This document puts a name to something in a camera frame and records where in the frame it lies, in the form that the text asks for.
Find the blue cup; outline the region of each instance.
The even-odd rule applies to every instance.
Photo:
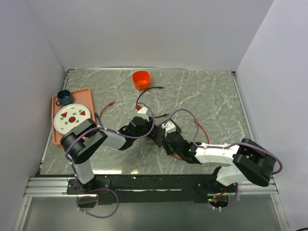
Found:
[[[69,90],[61,90],[57,94],[58,100],[56,101],[57,106],[68,105],[74,102],[73,95]]]

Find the orange bowl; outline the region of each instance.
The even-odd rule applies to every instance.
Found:
[[[132,79],[137,90],[146,90],[150,87],[151,75],[147,71],[136,71]]]

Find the white enclosure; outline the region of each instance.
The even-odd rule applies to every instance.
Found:
[[[305,0],[275,1],[236,72],[256,141],[284,164],[275,180],[291,230],[308,226],[307,12]]]
[[[22,0],[0,2],[0,224],[12,230],[50,131],[50,100],[64,70]]]
[[[235,71],[273,0],[26,0],[65,69]]]

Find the marble surface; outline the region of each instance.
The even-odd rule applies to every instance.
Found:
[[[116,103],[102,115],[105,127],[119,129],[135,115],[135,101],[141,93],[131,80],[133,70],[73,70],[68,73],[66,89],[88,87],[92,90],[99,113],[111,101]],[[140,101],[151,107],[156,116],[186,108],[194,113],[208,132],[211,144],[233,143],[249,138],[247,123],[230,72],[183,70],[149,70],[152,86],[165,89],[149,90]],[[182,136],[191,141],[196,127],[193,118],[179,112],[173,119],[182,128]],[[159,124],[166,118],[157,119]],[[202,131],[196,139],[206,142]],[[206,174],[216,164],[191,165],[167,156],[150,139],[140,139],[127,150],[101,146],[91,158],[95,174]],[[41,167],[42,175],[71,174],[63,149],[52,140]]]

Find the white plate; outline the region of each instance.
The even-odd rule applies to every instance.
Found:
[[[54,116],[53,127],[57,132],[65,135],[89,118],[91,118],[91,112],[85,105],[72,103],[61,108]]]

